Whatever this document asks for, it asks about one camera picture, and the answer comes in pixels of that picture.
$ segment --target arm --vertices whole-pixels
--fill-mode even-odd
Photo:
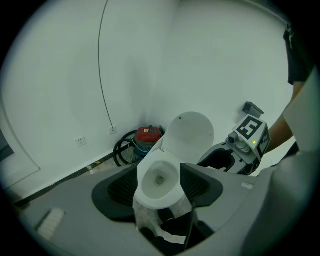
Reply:
[[[296,96],[299,94],[300,90],[302,89],[304,82],[294,81],[293,82],[293,93],[289,104],[286,108],[293,102]],[[268,147],[267,153],[276,149],[286,141],[292,138],[293,134],[284,119],[283,115],[278,118],[278,120],[274,123],[274,125],[269,130],[271,142]]]

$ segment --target door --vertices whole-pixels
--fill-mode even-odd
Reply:
[[[5,190],[40,170],[26,152],[10,125],[0,95],[0,181]]]

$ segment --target electrical outlet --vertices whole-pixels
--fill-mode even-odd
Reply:
[[[87,144],[87,142],[86,142],[86,140],[85,140],[85,137],[83,137],[83,136],[78,137],[78,138],[75,138],[74,141],[75,141],[75,143],[78,145],[78,148],[80,148],[81,146]]]
[[[113,129],[112,129],[112,126],[109,127],[109,134],[115,134],[117,132],[117,127],[116,126],[113,126]]]

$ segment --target toilet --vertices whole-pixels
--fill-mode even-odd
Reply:
[[[208,118],[197,112],[177,116],[138,165],[134,199],[152,210],[177,203],[185,194],[180,185],[180,164],[196,165],[213,143],[214,128]]]

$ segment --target toilet bowl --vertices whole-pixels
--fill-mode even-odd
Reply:
[[[138,165],[135,200],[153,210],[174,205],[185,194],[180,185],[180,164],[197,164],[213,142],[214,128],[204,115],[179,115]]]

